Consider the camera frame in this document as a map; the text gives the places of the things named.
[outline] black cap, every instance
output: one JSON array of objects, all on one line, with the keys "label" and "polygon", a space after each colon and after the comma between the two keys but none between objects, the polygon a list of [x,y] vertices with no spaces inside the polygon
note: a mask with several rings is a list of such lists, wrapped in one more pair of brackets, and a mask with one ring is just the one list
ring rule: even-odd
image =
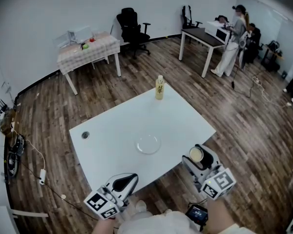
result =
[{"label": "black cap", "polygon": [[240,10],[242,12],[242,14],[245,15],[246,8],[243,5],[239,4],[238,6],[233,6],[232,8],[234,10]]}]

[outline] office chair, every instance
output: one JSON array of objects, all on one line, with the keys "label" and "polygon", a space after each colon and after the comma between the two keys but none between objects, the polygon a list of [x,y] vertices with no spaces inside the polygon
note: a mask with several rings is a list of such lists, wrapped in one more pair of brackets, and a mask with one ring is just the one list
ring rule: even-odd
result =
[{"label": "office chair", "polygon": [[194,28],[199,28],[199,24],[201,23],[200,21],[195,21],[196,25],[192,23],[192,14],[191,14],[191,7],[188,5],[189,8],[189,15],[188,17],[186,16],[186,7],[183,6],[182,8],[182,18],[184,23],[182,24],[183,29],[194,29]]},{"label": "office chair", "polygon": [[144,22],[145,32],[141,33],[141,25],[138,24],[138,15],[133,10],[133,8],[124,8],[122,13],[117,15],[117,21],[122,27],[122,38],[124,42],[129,42],[129,49],[134,51],[133,58],[136,59],[137,50],[147,51],[147,54],[150,55],[151,52],[146,48],[143,42],[146,42],[150,39],[150,36],[147,35],[147,26],[151,25],[150,23]]}]

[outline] woman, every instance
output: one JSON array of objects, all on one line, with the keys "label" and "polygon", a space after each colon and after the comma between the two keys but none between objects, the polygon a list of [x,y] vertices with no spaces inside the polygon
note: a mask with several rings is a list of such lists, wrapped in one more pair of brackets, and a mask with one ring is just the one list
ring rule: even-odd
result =
[{"label": "woman", "polygon": [[235,14],[238,21],[235,23],[234,28],[228,27],[227,30],[232,32],[232,37],[230,38],[226,50],[221,57],[221,61],[215,69],[212,69],[213,74],[221,77],[223,73],[226,76],[230,76],[231,71],[234,67],[235,59],[239,53],[239,42],[241,36],[248,31],[249,32],[249,14],[243,5],[238,5],[233,7],[235,9]]}]

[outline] white plug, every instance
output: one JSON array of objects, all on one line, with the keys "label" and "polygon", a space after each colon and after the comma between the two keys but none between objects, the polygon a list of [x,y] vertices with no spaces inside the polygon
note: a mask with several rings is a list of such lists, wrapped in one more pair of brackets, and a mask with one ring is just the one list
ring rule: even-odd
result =
[{"label": "white plug", "polygon": [[41,185],[44,184],[44,181],[45,181],[45,174],[46,174],[46,170],[41,169],[41,170],[40,170],[40,179],[39,179],[39,183],[40,183]]}]

